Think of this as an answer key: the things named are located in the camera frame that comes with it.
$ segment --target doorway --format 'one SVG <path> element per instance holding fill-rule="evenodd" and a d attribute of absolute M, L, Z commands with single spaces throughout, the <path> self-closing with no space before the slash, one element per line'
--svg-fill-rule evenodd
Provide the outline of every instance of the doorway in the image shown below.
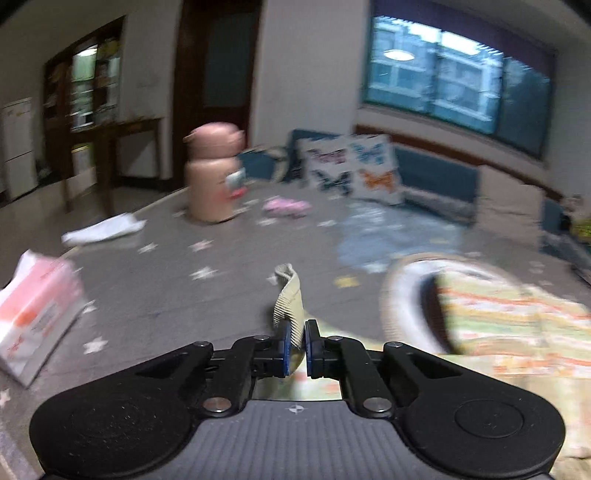
<path fill-rule="evenodd" d="M 184 0 L 173 93 L 173 183 L 184 184 L 183 138 L 208 122 L 230 122 L 248 137 L 262 0 Z"/>

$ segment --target wooden baseboard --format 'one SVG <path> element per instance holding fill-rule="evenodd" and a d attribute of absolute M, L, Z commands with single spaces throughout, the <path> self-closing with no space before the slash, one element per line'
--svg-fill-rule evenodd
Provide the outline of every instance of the wooden baseboard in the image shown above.
<path fill-rule="evenodd" d="M 479 167 L 480 165 L 488 165 L 492 168 L 509 174 L 512 177 L 515 177 L 516 179 L 522 181 L 527 185 L 534 185 L 536 187 L 543 189 L 546 192 L 546 196 L 549 199 L 556 200 L 557 202 L 559 202 L 563 197 L 563 195 L 560 192 L 551 189 L 550 187 L 542 184 L 536 179 L 528 177 L 527 175 L 524 175 L 511 168 L 504 167 L 484 158 L 477 157 L 476 155 L 473 155 L 466 151 L 458 150 L 457 148 L 448 147 L 447 145 L 442 145 L 436 142 L 432 142 L 430 140 L 425 140 L 424 138 L 413 137 L 411 135 L 400 134 L 397 132 L 384 131 L 383 129 L 370 127 L 369 125 L 355 125 L 355 133 L 363 135 L 388 134 L 390 136 L 390 139 L 392 139 L 392 142 L 394 143 L 399 143 L 402 145 L 407 145 L 409 147 L 418 148 L 426 152 L 442 155 L 443 157 L 451 158 L 452 160 L 457 160 L 474 167 Z"/>
<path fill-rule="evenodd" d="M 173 179 L 160 180 L 155 177 L 128 177 L 119 176 L 117 186 L 131 187 L 135 189 L 158 190 L 159 192 L 172 192 L 174 190 Z"/>

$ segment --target butterfly pillow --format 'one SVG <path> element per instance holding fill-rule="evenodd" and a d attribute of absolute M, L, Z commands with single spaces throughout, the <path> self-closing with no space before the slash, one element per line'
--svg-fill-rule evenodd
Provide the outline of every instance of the butterfly pillow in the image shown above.
<path fill-rule="evenodd" d="M 352 193 L 353 163 L 348 154 L 348 138 L 310 140 L 297 143 L 304 178 L 311 188 L 349 196 Z"/>
<path fill-rule="evenodd" d="M 353 152 L 353 198 L 402 203 L 398 162 L 387 135 L 357 136 L 349 141 Z"/>

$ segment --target pink toy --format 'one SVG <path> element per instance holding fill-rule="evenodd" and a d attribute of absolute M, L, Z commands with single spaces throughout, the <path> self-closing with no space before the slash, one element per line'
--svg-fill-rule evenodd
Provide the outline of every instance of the pink toy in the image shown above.
<path fill-rule="evenodd" d="M 308 202 L 276 197 L 263 205 L 262 209 L 274 216 L 303 217 L 310 210 Z"/>

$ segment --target pink water bottle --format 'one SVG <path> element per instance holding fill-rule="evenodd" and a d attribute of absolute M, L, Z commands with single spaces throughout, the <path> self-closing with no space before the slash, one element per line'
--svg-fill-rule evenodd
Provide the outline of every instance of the pink water bottle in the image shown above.
<path fill-rule="evenodd" d="M 218 122 L 196 128 L 184 141 L 189 144 L 185 182 L 190 216 L 207 223 L 234 217 L 235 201 L 246 193 L 246 175 L 236 158 L 244 149 L 244 132 Z"/>

